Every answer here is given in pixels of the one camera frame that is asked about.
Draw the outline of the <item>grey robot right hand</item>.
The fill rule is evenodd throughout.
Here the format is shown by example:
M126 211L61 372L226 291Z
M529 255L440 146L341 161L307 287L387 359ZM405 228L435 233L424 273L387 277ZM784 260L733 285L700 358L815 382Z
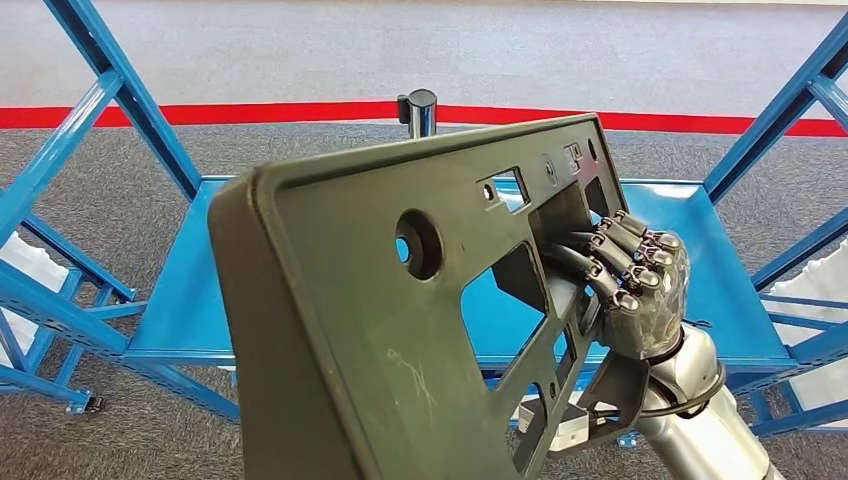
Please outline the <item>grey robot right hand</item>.
M591 231L569 232L541 252L576 273L598 297L604 311L599 343L636 360L677 347L690 259L674 232L654 230L618 210Z

